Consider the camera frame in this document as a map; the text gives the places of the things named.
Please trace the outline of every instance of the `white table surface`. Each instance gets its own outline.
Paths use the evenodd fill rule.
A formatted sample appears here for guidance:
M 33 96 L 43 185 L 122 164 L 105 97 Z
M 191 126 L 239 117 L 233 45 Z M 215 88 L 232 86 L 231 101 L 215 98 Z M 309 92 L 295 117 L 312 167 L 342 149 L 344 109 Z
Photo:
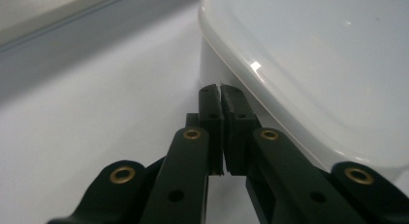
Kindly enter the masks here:
M 121 0 L 0 52 L 0 217 L 70 215 L 107 165 L 150 165 L 198 111 L 200 0 Z M 210 178 L 206 223 L 257 223 Z

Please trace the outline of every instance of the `plastic container lid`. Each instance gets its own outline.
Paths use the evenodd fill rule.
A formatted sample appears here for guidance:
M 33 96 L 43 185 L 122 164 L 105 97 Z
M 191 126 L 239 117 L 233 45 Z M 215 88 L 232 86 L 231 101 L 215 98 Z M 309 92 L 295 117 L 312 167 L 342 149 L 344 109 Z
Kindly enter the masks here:
M 203 0 L 204 38 L 325 169 L 409 166 L 409 0 Z

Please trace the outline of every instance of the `brass insert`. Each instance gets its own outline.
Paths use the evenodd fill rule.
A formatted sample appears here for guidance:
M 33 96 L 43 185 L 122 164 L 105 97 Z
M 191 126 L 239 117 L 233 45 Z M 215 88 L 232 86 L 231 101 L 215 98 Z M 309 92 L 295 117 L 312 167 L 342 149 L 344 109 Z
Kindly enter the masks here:
M 109 176 L 112 183 L 126 183 L 135 177 L 135 169 L 129 166 L 122 166 L 114 170 Z
M 189 129 L 183 132 L 183 136 L 186 139 L 198 139 L 201 137 L 201 133 L 195 129 Z
M 374 181 L 373 176 L 360 168 L 347 168 L 345 169 L 345 175 L 352 181 L 360 184 L 370 185 Z
M 274 130 L 264 130 L 261 132 L 261 137 L 268 140 L 276 140 L 279 138 L 279 134 Z

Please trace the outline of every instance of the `white plastic container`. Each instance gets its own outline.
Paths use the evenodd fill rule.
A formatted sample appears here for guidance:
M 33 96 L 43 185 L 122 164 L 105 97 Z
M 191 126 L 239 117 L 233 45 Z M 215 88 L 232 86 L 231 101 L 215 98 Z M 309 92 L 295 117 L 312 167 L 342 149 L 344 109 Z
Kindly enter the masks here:
M 203 0 L 203 84 L 240 82 L 317 166 L 407 190 L 408 15 L 409 0 Z

